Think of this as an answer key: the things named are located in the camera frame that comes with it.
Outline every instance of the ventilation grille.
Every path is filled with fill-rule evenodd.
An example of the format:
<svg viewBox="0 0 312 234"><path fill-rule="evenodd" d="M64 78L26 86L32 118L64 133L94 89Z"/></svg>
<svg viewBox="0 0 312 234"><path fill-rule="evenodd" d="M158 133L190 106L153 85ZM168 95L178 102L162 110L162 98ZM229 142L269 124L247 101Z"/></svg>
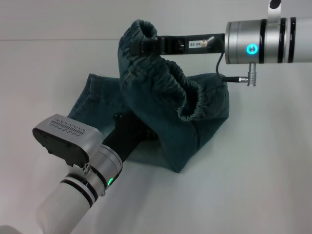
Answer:
<svg viewBox="0 0 312 234"><path fill-rule="evenodd" d="M57 128L60 131L69 133L73 136L81 136L84 134L85 130L83 128L76 127L73 124L66 123L65 121L55 118L48 123L50 127Z"/></svg>

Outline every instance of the cable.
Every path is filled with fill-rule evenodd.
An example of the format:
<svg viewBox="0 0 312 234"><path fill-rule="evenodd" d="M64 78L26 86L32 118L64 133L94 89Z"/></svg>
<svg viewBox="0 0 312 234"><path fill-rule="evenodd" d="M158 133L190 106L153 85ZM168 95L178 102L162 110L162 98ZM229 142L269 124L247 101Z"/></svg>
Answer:
<svg viewBox="0 0 312 234"><path fill-rule="evenodd" d="M221 53L221 56L220 56L220 58L219 58L218 63L216 64L216 68L215 68L216 74L217 74L217 76L218 76L220 79L222 79L222 77L220 76L220 73L219 73L219 65L220 65L220 63L221 63L221 60L222 60L222 58L223 58L223 55L224 55L224 52Z"/></svg>
<svg viewBox="0 0 312 234"><path fill-rule="evenodd" d="M224 48L224 42L223 40L219 39L219 41L222 43L222 46ZM216 64L215 72L216 75L222 80L222 82L234 82L234 83L240 83L240 77L221 77L219 73L219 65L221 63L221 60L223 58L224 52L221 53L220 58L218 60L218 63Z"/></svg>

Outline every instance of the denim fabric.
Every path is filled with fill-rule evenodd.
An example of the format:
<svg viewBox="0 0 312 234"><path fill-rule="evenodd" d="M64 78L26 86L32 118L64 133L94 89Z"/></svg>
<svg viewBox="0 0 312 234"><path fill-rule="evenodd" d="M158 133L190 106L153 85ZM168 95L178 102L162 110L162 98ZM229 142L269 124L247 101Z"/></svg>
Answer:
<svg viewBox="0 0 312 234"><path fill-rule="evenodd" d="M158 134L169 167L180 172L228 118L229 94L216 74L186 78L175 62L130 54L131 42L156 37L142 20L125 32L118 48L120 87L132 111Z"/></svg>
<svg viewBox="0 0 312 234"><path fill-rule="evenodd" d="M129 159L179 173L228 118L229 94L216 74L186 78L175 62L130 55L132 41L154 38L150 23L135 21L119 42L120 79L90 74L68 117L107 135L113 115L131 109L159 141L140 144Z"/></svg>

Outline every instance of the metal connector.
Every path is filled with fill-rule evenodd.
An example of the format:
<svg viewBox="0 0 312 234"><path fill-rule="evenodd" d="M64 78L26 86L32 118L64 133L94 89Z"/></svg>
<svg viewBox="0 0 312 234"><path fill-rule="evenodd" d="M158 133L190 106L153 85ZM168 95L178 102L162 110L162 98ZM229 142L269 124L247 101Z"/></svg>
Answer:
<svg viewBox="0 0 312 234"><path fill-rule="evenodd" d="M249 64L249 72L248 72L248 86L255 87L256 84L256 74L255 71L255 63Z"/></svg>
<svg viewBox="0 0 312 234"><path fill-rule="evenodd" d="M247 82L248 82L248 77L240 77L240 78L238 79L238 82L239 82L239 83L247 83Z"/></svg>
<svg viewBox="0 0 312 234"><path fill-rule="evenodd" d="M200 46L201 47L210 47L213 44L213 41L215 40L215 37L209 37L208 39L204 39L200 41Z"/></svg>

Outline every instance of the white background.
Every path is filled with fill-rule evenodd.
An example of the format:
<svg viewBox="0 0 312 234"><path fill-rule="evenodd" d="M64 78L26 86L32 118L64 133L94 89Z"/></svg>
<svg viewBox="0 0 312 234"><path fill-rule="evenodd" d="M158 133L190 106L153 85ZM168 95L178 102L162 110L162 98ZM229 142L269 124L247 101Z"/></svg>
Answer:
<svg viewBox="0 0 312 234"><path fill-rule="evenodd" d="M267 3L2 0L0 225L37 233L34 211L67 166L31 130L52 114L67 115L89 73L118 77L114 39L133 20L151 21L159 35L224 33L228 21L266 18ZM311 0L283 0L285 17L312 16L311 9ZM218 55L166 58L196 75L214 72ZM228 76L247 69L220 66ZM229 84L229 119L180 174L126 162L73 233L311 234L312 65L257 71L256 88Z"/></svg>

